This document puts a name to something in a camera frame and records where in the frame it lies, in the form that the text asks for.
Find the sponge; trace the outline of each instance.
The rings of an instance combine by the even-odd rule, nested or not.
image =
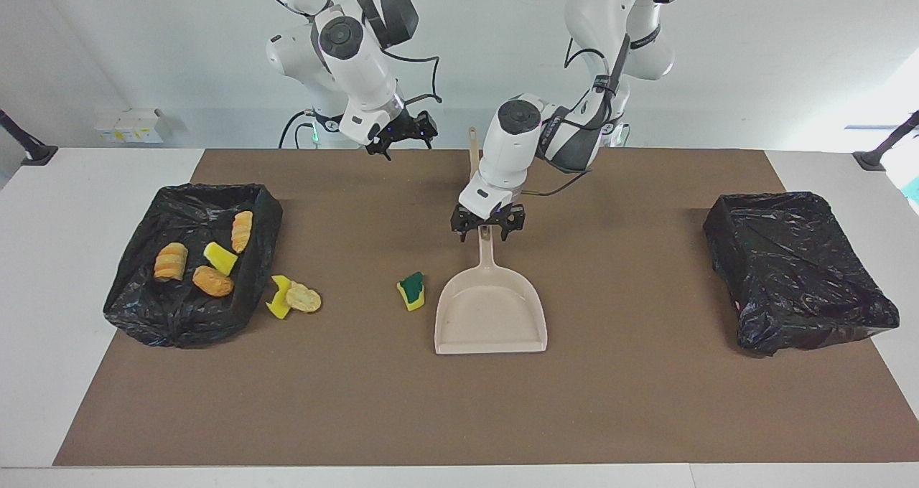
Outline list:
[[[424,275],[419,271],[396,284],[408,311],[424,307]]]
[[[286,293],[290,291],[290,278],[283,275],[275,275],[272,276],[271,279],[278,284],[278,292],[276,292],[275,297],[272,298],[271,303],[266,303],[266,305],[269,306],[269,311],[271,311],[276,318],[283,320],[290,312],[290,305],[286,302]]]
[[[214,266],[214,269],[229,276],[230,272],[233,271],[233,266],[236,265],[238,257],[229,252],[229,250],[223,249],[217,243],[209,243],[204,247],[204,258],[207,258],[207,261]]]

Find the green and yellow sponge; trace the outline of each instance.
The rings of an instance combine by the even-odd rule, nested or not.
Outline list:
[[[408,311],[424,307],[424,275],[419,271],[396,284]]]

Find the black stand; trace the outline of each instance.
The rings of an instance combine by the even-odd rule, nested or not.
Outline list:
[[[45,145],[39,139],[33,137],[13,122],[13,119],[0,109],[0,126],[6,129],[19,145],[26,150],[26,158],[22,161],[23,165],[44,165],[55,156],[58,148],[56,145]]]
[[[853,152],[852,155],[856,157],[856,161],[859,162],[861,168],[866,171],[885,171],[884,165],[880,164],[880,157],[882,157],[885,152],[892,150],[893,146],[896,145],[900,139],[910,134],[910,131],[916,129],[916,126],[919,126],[919,111],[913,113],[902,126],[894,129],[894,131],[890,133],[890,136],[883,141],[883,144],[877,146],[877,149],[874,151]]]

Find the black trash bag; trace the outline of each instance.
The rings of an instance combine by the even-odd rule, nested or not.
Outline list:
[[[233,217],[252,210],[249,244],[230,273],[230,296],[211,298],[191,281],[195,268],[209,265],[204,247],[227,250]],[[151,347],[194,347],[223,341],[246,328],[261,299],[274,258],[281,209],[262,184],[183,184],[157,192],[128,243],[103,311],[106,320]],[[155,282],[154,262],[168,243],[188,248],[181,282]]]
[[[737,343],[780,348],[859,341],[900,325],[830,204],[810,192],[721,196],[704,230],[740,313]]]

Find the food item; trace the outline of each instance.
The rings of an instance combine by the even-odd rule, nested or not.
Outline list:
[[[168,282],[182,281],[185,275],[185,261],[188,259],[188,248],[183,243],[170,243],[160,250],[154,264],[154,280]]]
[[[214,269],[229,276],[230,272],[233,271],[233,266],[236,265],[236,259],[239,257],[233,255],[229,250],[223,249],[217,243],[209,243],[204,247],[204,258],[207,258],[207,261],[214,266]]]
[[[230,294],[230,292],[233,292],[233,279],[230,279],[230,276],[224,275],[224,273],[221,273],[217,269],[209,268],[209,266],[200,266],[195,269],[191,281],[194,282],[201,291],[204,291],[214,298],[223,298]]]
[[[297,282],[290,282],[290,289],[286,292],[286,302],[293,309],[302,312],[316,312],[322,307],[322,298],[319,293],[308,286]]]
[[[288,293],[288,289],[290,289],[290,278],[282,275],[275,275],[272,276],[271,279],[278,285],[278,292],[275,293],[275,297],[272,298],[271,303],[266,303],[266,305],[269,306],[269,311],[271,311],[276,318],[283,320],[290,312],[290,305],[286,302],[286,293]]]
[[[405,278],[396,284],[399,294],[403,297],[405,308],[416,311],[424,307],[424,275],[420,271]]]
[[[250,210],[241,211],[233,218],[233,250],[236,253],[242,253],[249,244],[249,236],[252,235],[252,212]]]

